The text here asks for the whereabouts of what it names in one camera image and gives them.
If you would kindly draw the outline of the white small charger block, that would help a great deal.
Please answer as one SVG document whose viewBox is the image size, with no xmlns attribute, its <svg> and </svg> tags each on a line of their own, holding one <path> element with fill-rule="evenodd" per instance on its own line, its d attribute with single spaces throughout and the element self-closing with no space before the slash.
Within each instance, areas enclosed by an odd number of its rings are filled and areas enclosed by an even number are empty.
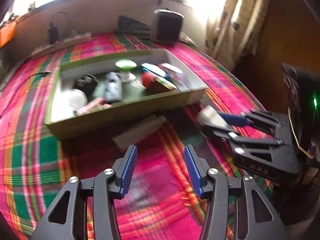
<svg viewBox="0 0 320 240">
<path fill-rule="evenodd" d="M 227 122 L 210 105 L 204 107 L 198 113 L 196 121 L 201 126 L 228 128 Z"/>
</svg>

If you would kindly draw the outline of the black charger adapter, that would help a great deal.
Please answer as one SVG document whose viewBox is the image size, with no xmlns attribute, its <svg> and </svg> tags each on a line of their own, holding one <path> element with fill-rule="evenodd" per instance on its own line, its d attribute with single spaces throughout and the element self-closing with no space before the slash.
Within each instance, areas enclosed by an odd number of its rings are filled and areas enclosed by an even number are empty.
<svg viewBox="0 0 320 240">
<path fill-rule="evenodd" d="M 48 29 L 48 42 L 50 45 L 59 41 L 59 31 L 57 27 L 50 27 Z"/>
</svg>

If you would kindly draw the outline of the black folded item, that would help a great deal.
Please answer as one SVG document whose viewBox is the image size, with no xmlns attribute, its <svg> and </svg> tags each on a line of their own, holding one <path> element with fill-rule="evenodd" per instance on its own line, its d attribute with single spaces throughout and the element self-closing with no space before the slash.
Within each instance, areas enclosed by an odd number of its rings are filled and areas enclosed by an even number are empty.
<svg viewBox="0 0 320 240">
<path fill-rule="evenodd" d="M 150 30 L 150 26 L 145 23 L 119 15 L 114 33 L 149 36 Z"/>
</svg>

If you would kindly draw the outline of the red cap spice bottle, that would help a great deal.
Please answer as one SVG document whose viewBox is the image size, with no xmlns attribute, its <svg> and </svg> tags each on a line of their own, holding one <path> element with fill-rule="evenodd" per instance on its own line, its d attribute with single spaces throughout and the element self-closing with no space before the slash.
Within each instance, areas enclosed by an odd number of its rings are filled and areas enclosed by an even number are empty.
<svg viewBox="0 0 320 240">
<path fill-rule="evenodd" d="M 177 90 L 173 83 L 151 72 L 143 72 L 140 79 L 142 85 L 152 93 L 166 93 Z"/>
</svg>

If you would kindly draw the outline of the white round lid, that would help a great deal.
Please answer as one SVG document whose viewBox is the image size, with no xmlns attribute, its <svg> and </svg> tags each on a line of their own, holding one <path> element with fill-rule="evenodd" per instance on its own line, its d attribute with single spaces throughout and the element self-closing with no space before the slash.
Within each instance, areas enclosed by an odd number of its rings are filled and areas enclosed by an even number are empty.
<svg viewBox="0 0 320 240">
<path fill-rule="evenodd" d="M 71 89 L 66 92 L 66 100 L 72 111 L 77 112 L 82 107 L 86 106 L 88 99 L 86 94 L 79 89 Z"/>
</svg>

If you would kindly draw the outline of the pink white clip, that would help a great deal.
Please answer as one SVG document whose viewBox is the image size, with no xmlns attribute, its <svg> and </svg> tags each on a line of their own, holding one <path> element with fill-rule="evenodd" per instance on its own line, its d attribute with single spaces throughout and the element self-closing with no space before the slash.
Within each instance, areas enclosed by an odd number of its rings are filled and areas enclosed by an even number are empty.
<svg viewBox="0 0 320 240">
<path fill-rule="evenodd" d="M 75 115 L 80 116 L 84 114 L 89 114 L 101 110 L 105 110 L 112 107 L 104 98 L 98 97 L 92 100 L 87 105 L 81 107 L 79 110 L 75 111 Z"/>
</svg>

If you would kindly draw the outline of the blue transparent plastic case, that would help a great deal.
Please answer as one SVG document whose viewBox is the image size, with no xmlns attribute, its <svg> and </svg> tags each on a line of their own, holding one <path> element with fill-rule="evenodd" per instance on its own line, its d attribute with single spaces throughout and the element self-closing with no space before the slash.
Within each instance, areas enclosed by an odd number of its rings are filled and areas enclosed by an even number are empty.
<svg viewBox="0 0 320 240">
<path fill-rule="evenodd" d="M 164 70 L 162 70 L 161 68 L 159 68 L 157 65 L 154 65 L 154 64 L 143 63 L 141 65 L 141 70 L 143 72 L 151 72 L 151 73 L 156 74 L 156 75 L 163 77 L 165 79 L 169 78 L 168 73 L 166 73 Z"/>
</svg>

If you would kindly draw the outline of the black rectangular device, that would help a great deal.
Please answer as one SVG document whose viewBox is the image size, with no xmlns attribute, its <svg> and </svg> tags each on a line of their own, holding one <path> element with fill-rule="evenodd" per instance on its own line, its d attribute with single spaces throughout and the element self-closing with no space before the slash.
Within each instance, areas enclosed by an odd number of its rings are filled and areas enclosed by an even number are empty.
<svg viewBox="0 0 320 240">
<path fill-rule="evenodd" d="M 122 101 L 122 81 L 115 72 L 109 72 L 105 76 L 104 98 L 109 104 Z"/>
</svg>

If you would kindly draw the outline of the orange tray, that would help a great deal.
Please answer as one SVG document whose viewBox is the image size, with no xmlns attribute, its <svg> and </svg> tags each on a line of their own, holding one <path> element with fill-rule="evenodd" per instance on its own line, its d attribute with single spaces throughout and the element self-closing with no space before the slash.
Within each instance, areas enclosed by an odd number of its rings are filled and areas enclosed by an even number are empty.
<svg viewBox="0 0 320 240">
<path fill-rule="evenodd" d="M 0 47 L 2 48 L 16 35 L 16 22 L 11 22 L 0 29 Z"/>
</svg>

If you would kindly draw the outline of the white power strip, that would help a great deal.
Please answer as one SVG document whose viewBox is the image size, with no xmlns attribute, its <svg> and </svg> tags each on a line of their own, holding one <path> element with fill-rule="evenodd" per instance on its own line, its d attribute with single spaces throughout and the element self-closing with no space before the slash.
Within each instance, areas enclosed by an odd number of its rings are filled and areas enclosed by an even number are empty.
<svg viewBox="0 0 320 240">
<path fill-rule="evenodd" d="M 61 50 L 61 49 L 69 48 L 69 47 L 76 46 L 76 45 L 79 45 L 82 43 L 89 42 L 91 40 L 91 38 L 92 38 L 92 33 L 90 33 L 90 32 L 78 34 L 74 37 L 66 38 L 66 39 L 62 40 L 61 42 L 56 42 L 54 44 L 49 44 L 49 45 L 38 47 L 31 53 L 30 56 L 31 56 L 31 58 L 39 58 L 44 55 L 53 53 L 57 50 Z"/>
</svg>

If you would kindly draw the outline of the plaid pink green tablecloth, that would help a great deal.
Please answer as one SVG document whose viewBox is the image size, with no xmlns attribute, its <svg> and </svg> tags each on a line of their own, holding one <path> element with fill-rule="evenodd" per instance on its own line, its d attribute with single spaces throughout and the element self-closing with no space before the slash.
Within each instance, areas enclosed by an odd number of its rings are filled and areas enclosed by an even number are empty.
<svg viewBox="0 0 320 240">
<path fill-rule="evenodd" d="M 68 178 L 96 176 L 120 155 L 111 129 L 65 142 L 51 135 L 43 120 L 54 71 L 62 63 L 152 48 L 155 44 L 141 36 L 105 34 L 30 60 L 11 79 L 1 94 L 1 213 L 20 239 L 31 236 Z M 240 178 L 245 172 L 200 133 L 195 117 L 205 105 L 233 114 L 263 109 L 234 75 L 195 46 L 178 43 L 170 52 L 208 90 L 201 103 L 168 112 L 165 124 L 138 144 L 129 192 L 116 201 L 122 239 L 198 239 L 207 203 L 191 187 L 183 161 L 185 145 L 193 145 L 228 176 Z"/>
</svg>

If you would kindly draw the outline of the black round disc gadget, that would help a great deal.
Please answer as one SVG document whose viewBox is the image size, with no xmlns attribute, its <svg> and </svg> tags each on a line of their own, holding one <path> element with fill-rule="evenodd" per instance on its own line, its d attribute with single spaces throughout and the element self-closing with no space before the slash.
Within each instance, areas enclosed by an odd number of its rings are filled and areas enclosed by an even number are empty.
<svg viewBox="0 0 320 240">
<path fill-rule="evenodd" d="M 97 78 L 91 74 L 87 74 L 79 79 L 77 79 L 74 83 L 74 89 L 78 89 L 84 92 L 85 96 L 89 98 L 93 95 L 99 81 Z"/>
</svg>

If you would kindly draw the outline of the green top white knob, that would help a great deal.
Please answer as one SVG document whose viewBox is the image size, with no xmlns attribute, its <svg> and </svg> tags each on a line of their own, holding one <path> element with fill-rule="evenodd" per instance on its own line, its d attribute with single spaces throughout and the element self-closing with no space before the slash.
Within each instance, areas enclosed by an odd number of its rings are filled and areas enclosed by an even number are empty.
<svg viewBox="0 0 320 240">
<path fill-rule="evenodd" d="M 122 82 L 128 83 L 136 79 L 136 76 L 131 71 L 137 67 L 137 64 L 132 60 L 119 59 L 115 62 L 115 65 L 119 70 Z"/>
</svg>

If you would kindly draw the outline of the cream patterned curtain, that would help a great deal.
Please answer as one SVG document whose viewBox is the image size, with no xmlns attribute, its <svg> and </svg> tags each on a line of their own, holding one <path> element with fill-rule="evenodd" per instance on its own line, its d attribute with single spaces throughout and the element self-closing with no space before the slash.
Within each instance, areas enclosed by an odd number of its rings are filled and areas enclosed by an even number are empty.
<svg viewBox="0 0 320 240">
<path fill-rule="evenodd" d="M 233 71 L 248 53 L 254 53 L 270 0 L 224 0 L 222 11 L 209 17 L 206 47 L 210 57 Z"/>
</svg>

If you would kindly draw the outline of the green cardboard tray box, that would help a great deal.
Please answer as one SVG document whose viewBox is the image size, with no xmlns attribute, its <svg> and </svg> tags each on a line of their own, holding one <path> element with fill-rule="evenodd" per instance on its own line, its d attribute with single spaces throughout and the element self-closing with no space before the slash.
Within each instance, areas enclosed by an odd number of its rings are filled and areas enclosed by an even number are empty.
<svg viewBox="0 0 320 240">
<path fill-rule="evenodd" d="M 93 95 L 87 98 L 88 103 L 98 97 L 104 98 L 105 76 L 109 72 L 119 75 L 115 65 L 119 59 L 132 60 L 137 64 L 137 67 L 131 71 L 136 79 L 128 83 L 122 82 L 122 101 L 110 104 L 112 107 L 105 110 L 75 115 L 66 100 L 66 92 L 73 89 L 77 79 L 91 74 L 99 83 Z M 177 87 L 177 90 L 166 93 L 148 91 L 140 79 L 143 63 L 157 66 L 161 63 L 169 63 L 180 68 L 183 74 L 169 75 L 167 79 Z M 206 89 L 207 85 L 191 69 L 165 49 L 131 50 L 125 53 L 90 57 L 64 63 L 58 67 L 53 77 L 44 123 L 56 139 L 62 141 L 116 122 L 191 105 L 201 100 Z"/>
</svg>

